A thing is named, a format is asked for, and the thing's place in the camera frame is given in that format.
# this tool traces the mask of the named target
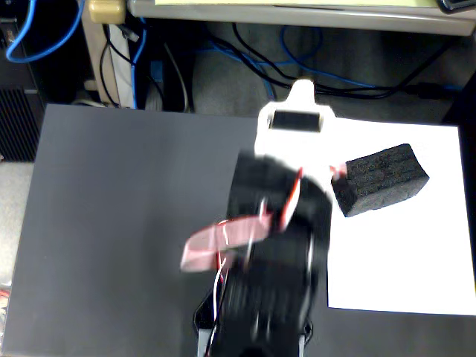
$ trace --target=white paper sheet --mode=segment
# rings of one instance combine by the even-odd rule
[[[321,180],[333,200],[329,307],[476,315],[457,128],[328,117],[313,135],[310,146],[298,132],[258,132],[255,152],[260,148],[257,154],[291,167],[304,162],[309,172],[310,161],[328,170],[330,164],[408,143],[430,176],[415,197],[350,218],[335,200],[330,173]]]

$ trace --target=vent grille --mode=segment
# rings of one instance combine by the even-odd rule
[[[0,155],[5,161],[35,161],[39,127],[21,88],[0,88]]]

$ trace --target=black cable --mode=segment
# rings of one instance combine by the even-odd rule
[[[252,54],[254,54],[255,56],[259,57],[260,59],[262,59],[264,62],[268,63],[282,78],[285,78],[287,80],[297,80],[296,77],[293,77],[293,76],[289,76],[287,74],[284,74],[278,67],[277,65],[272,62],[268,57],[264,56],[263,54],[261,54],[260,52],[258,52],[257,50],[255,50],[254,48],[252,48],[248,43],[245,42],[245,40],[240,36],[239,34],[239,31],[238,31],[238,27],[237,27],[237,24],[236,23],[233,23],[233,32],[234,32],[234,35],[235,37],[237,38],[237,40],[239,41],[239,43],[242,44],[243,47],[245,47],[248,51],[250,51]],[[320,84],[320,83],[315,83],[315,86],[318,87],[318,88],[321,88],[321,89],[324,89],[324,90],[327,90],[327,91],[340,91],[340,92],[349,92],[349,91],[375,91],[375,90],[378,90],[378,91],[381,91],[381,90],[389,90],[389,89],[392,89],[392,87],[364,87],[364,88],[350,88],[350,89],[340,89],[340,88],[334,88],[334,87],[330,87],[330,86],[325,86],[324,84]]]
[[[279,68],[277,68],[277,66],[271,60],[269,60],[267,57],[262,55],[260,52],[256,51],[250,45],[248,45],[240,36],[237,29],[237,25],[234,23],[233,23],[233,31],[234,31],[235,37],[246,49],[248,49],[251,53],[259,57],[263,61],[267,62],[274,70],[277,71],[279,75],[281,75],[281,77],[290,79],[290,80],[297,79],[295,77],[284,74],[281,70],[279,70]],[[241,54],[241,52],[239,52],[239,50],[237,50],[232,44],[230,44],[229,42],[226,42],[223,39],[219,39],[215,37],[208,30],[207,32],[208,32],[208,36],[212,37],[215,42],[221,42],[222,45],[224,45],[226,48],[231,49],[242,60],[243,55],[240,56],[239,54]],[[357,88],[349,88],[349,89],[338,89],[338,88],[325,86],[315,82],[315,87],[316,87],[315,93],[322,94],[322,95],[331,95],[335,97],[348,97],[348,98],[354,98],[354,99],[383,99],[383,98],[389,97],[397,93],[398,91],[404,90],[406,85],[409,84],[409,82],[411,82],[416,76],[418,76],[418,74],[423,72],[431,63],[433,63],[436,59],[438,59],[442,54],[444,54],[457,40],[458,40],[457,37],[452,37],[438,51],[436,51],[433,55],[431,55],[426,61],[424,61],[421,65],[419,65],[414,71],[412,71],[404,80],[402,80],[396,86],[393,86],[393,87],[379,86],[379,87],[372,87],[372,88],[357,87]],[[253,72],[256,73],[258,76],[260,76],[261,78],[263,78],[264,80],[268,80],[269,82],[272,82],[274,84],[277,84],[278,86],[282,86],[286,88],[285,86],[283,86],[283,84],[285,83],[282,83],[279,81],[278,81],[279,83],[276,83],[276,80],[273,80],[272,78],[270,78],[269,76],[265,74],[257,73],[257,71],[255,70],[253,70]],[[385,91],[385,92],[380,94],[357,94],[357,93],[353,93],[355,91]]]
[[[101,83],[103,84],[104,91],[106,92],[106,95],[107,95],[109,101],[111,102],[111,104],[115,108],[117,108],[117,107],[119,107],[119,105],[115,101],[113,101],[109,91],[107,90],[106,81],[104,80],[103,64],[104,64],[104,57],[106,56],[106,51],[107,51],[108,47],[109,47],[109,45],[106,42],[106,44],[104,45],[104,48],[103,48],[103,53],[101,54],[101,59],[99,61],[99,75],[101,77]]]
[[[243,56],[243,54],[241,53],[241,51],[239,49],[237,49],[236,47],[234,47],[231,43],[225,41],[224,39],[220,39],[219,37],[216,37],[214,36],[212,33],[210,33],[210,31],[208,31],[207,28],[205,28],[205,32],[207,34],[208,37],[210,37],[214,42],[216,42],[218,45],[221,45],[223,46],[224,48],[227,48],[231,51],[233,51],[233,53],[235,54],[235,56],[239,57],[239,59],[243,62],[244,65],[246,65],[246,67],[250,68],[256,75],[258,75],[259,77],[263,78],[264,80],[267,80],[268,82],[270,83],[273,83],[275,84],[276,86],[279,86],[279,87],[282,87],[282,88],[285,88],[285,89],[290,89],[291,88],[291,85],[288,84],[288,83],[284,83],[284,82],[281,82],[280,80],[276,80],[274,78],[271,78],[270,76],[264,74],[264,73],[261,73],[258,69],[256,69],[249,61],[248,59]]]
[[[245,40],[240,36],[238,32],[238,27],[236,23],[233,23],[233,32],[235,34],[235,37],[239,41],[239,43],[242,44],[244,48],[246,48],[248,51],[250,51],[252,54],[255,56],[259,57],[262,59],[264,62],[268,63],[282,78],[285,80],[296,80],[296,77],[289,76],[287,74],[284,74],[278,67],[275,65],[271,60],[269,60],[267,57],[262,55],[260,52],[256,51],[254,48],[252,48],[248,43],[245,42]]]
[[[142,74],[144,77],[146,77],[146,78],[155,86],[155,88],[157,89],[158,95],[161,96],[162,103],[165,103],[164,93],[163,93],[163,91],[161,90],[161,87],[158,86],[157,82],[154,81],[154,79],[153,79],[150,75],[148,75],[148,73],[146,73],[145,71],[142,71],[141,69],[139,69],[139,68],[137,67],[137,65],[136,65],[133,61],[131,61],[131,60],[130,60],[129,58],[127,58],[126,56],[124,56],[124,55],[114,46],[114,44],[111,42],[111,37],[110,37],[110,35],[109,35],[109,31],[108,31],[107,25],[103,25],[103,32],[104,32],[104,36],[106,37],[106,44],[109,45],[109,46],[112,48],[112,50],[113,50],[116,54],[118,54],[118,56],[119,56],[120,58],[122,58],[123,60],[125,60],[126,62],[128,62],[130,65],[135,65],[135,66],[136,66],[136,67],[135,67],[135,70],[136,70],[138,73]]]

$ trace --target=wire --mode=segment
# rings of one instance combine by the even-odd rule
[[[57,50],[58,48],[63,46],[64,43],[70,39],[70,37],[73,35],[75,30],[77,29],[77,26],[78,26],[78,24],[80,23],[80,20],[81,20],[81,14],[83,13],[85,3],[86,3],[86,0],[81,0],[80,6],[79,6],[78,11],[77,11],[76,19],[74,20],[73,25],[70,27],[67,34],[64,35],[64,37],[60,41],[58,41],[57,43],[55,43],[51,47],[46,48],[45,50],[43,50],[42,52],[40,52],[38,54],[34,54],[34,55],[27,56],[27,57],[24,57],[24,58],[15,58],[15,57],[12,57],[13,51],[15,51],[15,49],[18,47],[20,42],[23,40],[23,38],[25,37],[27,32],[30,30],[31,23],[33,22],[33,18],[34,18],[34,15],[35,15],[36,0],[30,0],[30,6],[28,8],[27,19],[26,19],[25,24],[23,25],[22,29],[20,30],[19,35],[16,37],[15,41],[13,41],[13,43],[7,49],[7,59],[10,62],[14,62],[14,63],[29,63],[29,62],[39,60],[39,59],[55,52],[55,50]]]
[[[177,66],[176,59],[173,58],[172,52],[170,52],[169,46],[167,45],[166,42],[164,42],[164,48],[165,48],[165,51],[167,52],[167,55],[170,58],[170,61],[173,65],[173,67],[176,69],[178,80],[180,80],[181,90],[184,93],[184,113],[187,113],[187,112],[189,112],[190,107],[189,107],[189,104],[188,104],[187,87],[185,86],[184,78],[181,76],[181,72],[180,72],[179,67]]]
[[[230,50],[220,48],[212,39],[210,39],[209,41],[210,41],[210,44],[213,46],[213,48],[207,49],[208,52],[216,51],[221,54],[224,54],[227,57],[230,57],[231,59],[235,61],[242,62],[242,60],[239,57],[235,56],[233,52],[231,52]],[[255,61],[253,61],[253,59],[250,56],[247,56],[246,54],[243,54],[243,56],[245,56],[248,59],[248,61],[250,61],[250,63],[254,65],[257,69],[259,69],[262,73],[265,73],[264,70],[261,68],[261,66],[258,65]],[[268,92],[268,98],[270,100],[274,100],[276,96],[274,95],[274,89],[271,86],[271,84],[265,79],[263,79],[263,84],[265,86],[266,91]]]
[[[74,104],[83,104],[84,106],[95,106],[97,108],[105,108],[106,106],[102,103],[94,102],[90,99],[76,99],[71,102],[72,105]]]
[[[275,84],[276,86],[285,88],[285,89],[290,89],[291,85],[288,83],[281,82],[280,80],[276,80],[274,78],[271,78],[270,76],[260,72],[259,69],[253,66],[253,64],[245,57],[244,54],[240,50],[238,50],[236,47],[234,47],[231,43],[225,41],[224,39],[220,39],[219,37],[214,36],[207,30],[207,35],[217,44],[231,50],[242,62],[246,67],[250,68],[255,74],[257,74],[259,77],[263,78],[264,80],[267,80],[270,83]]]
[[[291,86],[288,83],[281,82],[280,80],[276,80],[271,78],[270,76],[260,72],[257,70],[250,62],[247,60],[244,55],[235,48],[231,43],[225,41],[224,39],[220,39],[213,34],[211,34],[206,28],[207,35],[219,45],[231,50],[247,67],[249,67],[255,74],[259,77],[263,78],[264,80],[268,80],[270,83],[275,84],[276,86],[280,86],[285,89],[290,89]],[[405,86],[409,84],[418,74],[424,71],[431,63],[433,63],[437,58],[439,58],[442,54],[444,54],[456,41],[458,40],[457,37],[451,38],[447,41],[438,51],[432,54],[426,61],[424,61],[421,65],[419,65],[414,71],[412,71],[402,82],[398,85],[393,87],[358,87],[358,88],[351,88],[351,89],[334,89],[333,87],[328,87],[321,85],[319,83],[315,83],[315,93],[322,94],[322,95],[331,95],[335,97],[347,97],[347,98],[354,98],[354,99],[383,99],[389,97],[398,91],[405,89]],[[354,91],[383,91],[380,94],[358,94],[352,93]]]
[[[251,46],[249,46],[245,40],[239,35],[239,32],[238,32],[238,27],[237,27],[237,24],[236,23],[233,23],[232,24],[232,27],[233,27],[233,32],[235,34],[235,37],[238,39],[239,43],[241,43],[243,45],[244,48],[246,48],[248,51],[250,51],[252,54],[254,54],[255,56],[259,57],[260,59],[262,59],[264,62],[268,63],[282,78],[284,78],[285,80],[296,80],[297,78],[296,77],[293,77],[293,76],[289,76],[287,74],[284,74],[278,67],[277,65],[275,65],[272,61],[270,61],[267,57],[263,56],[260,52],[256,51],[254,48],[252,48]]]
[[[133,61],[131,61],[129,58],[127,58],[126,56],[124,56],[115,46],[114,44],[111,42],[111,37],[109,35],[109,32],[108,32],[108,28],[107,28],[107,25],[103,25],[103,32],[104,32],[104,36],[106,37],[106,43],[112,48],[112,50],[120,57],[122,58],[124,61],[128,62],[130,65],[135,65],[135,63]],[[162,103],[164,103],[164,93],[163,91],[161,90],[161,88],[158,86],[157,82],[154,81],[153,78],[151,78],[150,75],[148,75],[145,71],[142,71],[141,69],[139,68],[136,68],[137,72],[142,74],[144,77],[146,77],[154,86],[155,88],[157,89],[157,92],[158,94],[161,96],[161,99],[162,99]]]
[[[216,321],[216,317],[218,316],[218,308],[216,307],[217,305],[217,299],[218,297],[216,296],[216,290],[218,288],[218,280],[220,278],[220,275],[222,274],[223,266],[225,265],[226,258],[222,261],[222,264],[220,266],[220,269],[218,269],[218,272],[216,273],[215,276],[215,283],[213,284],[213,321]]]
[[[109,43],[106,41],[106,44],[104,45],[104,48],[103,48],[103,53],[101,54],[101,59],[99,61],[99,75],[100,75],[100,78],[101,78],[101,83],[103,84],[103,88],[104,88],[104,91],[106,93],[106,96],[108,97],[109,101],[111,102],[111,104],[117,108],[119,107],[119,104],[117,104],[111,97],[109,91],[107,90],[107,86],[106,86],[106,81],[104,80],[104,70],[103,70],[103,66],[104,66],[104,57],[106,56],[106,51],[107,51],[107,48],[109,47]]]
[[[334,78],[336,80],[340,80],[342,82],[345,82],[345,83],[350,83],[350,84],[353,84],[355,86],[362,86],[362,87],[367,87],[367,88],[375,88],[376,86],[374,85],[371,85],[371,84],[367,84],[367,83],[362,83],[362,82],[357,82],[355,80],[350,80],[348,78],[345,78],[345,77],[341,77],[341,76],[338,76],[337,74],[332,74],[332,73],[328,73],[328,72],[324,72],[324,71],[319,71],[317,69],[313,69],[313,68],[310,68],[308,66],[306,66],[304,63],[301,62],[301,60],[299,60],[298,58],[296,58],[296,56],[294,56],[291,51],[288,49],[288,46],[286,45],[285,41],[284,41],[284,34],[286,32],[286,29],[288,28],[288,26],[283,26],[281,28],[281,32],[280,32],[280,44],[281,44],[281,48],[283,49],[283,51],[286,53],[286,55],[289,57],[289,59],[294,62],[296,65],[298,65],[299,67],[301,67],[304,71],[309,71],[309,72],[312,72],[312,73],[316,73],[316,74],[321,74],[323,76],[327,76],[327,77],[331,77],[331,78]]]
[[[146,23],[146,20],[144,18],[139,18],[143,24]],[[146,45],[146,39],[147,39],[147,30],[146,28],[142,29],[142,40],[141,44],[139,45],[139,49],[135,53],[134,60],[132,61],[133,64],[131,65],[131,84],[132,84],[132,100],[133,100],[133,105],[134,109],[137,109],[137,93],[135,90],[135,65],[137,64],[139,57],[141,57],[142,51],[144,50],[144,47]]]

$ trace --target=white wire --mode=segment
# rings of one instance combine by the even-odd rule
[[[187,87],[185,87],[184,78],[181,76],[180,69],[177,66],[177,62],[176,62],[175,58],[173,58],[172,52],[170,52],[170,49],[169,49],[169,46],[167,45],[167,43],[164,43],[164,48],[165,48],[165,51],[167,52],[167,55],[170,58],[170,61],[173,64],[173,67],[177,71],[178,79],[180,80],[181,90],[184,92],[184,113],[186,113],[189,110],[189,105],[188,105]]]
[[[222,273],[223,266],[225,265],[226,258],[223,260],[220,269],[218,269],[218,272],[216,273],[215,276],[215,283],[213,285],[213,321],[216,320],[216,316],[218,315],[217,308],[216,308],[216,289],[218,286],[218,279],[220,278],[220,274]]]
[[[89,99],[76,99],[71,104],[84,104],[86,106],[96,106],[98,108],[106,107],[104,104],[94,102],[93,100],[89,100]]]

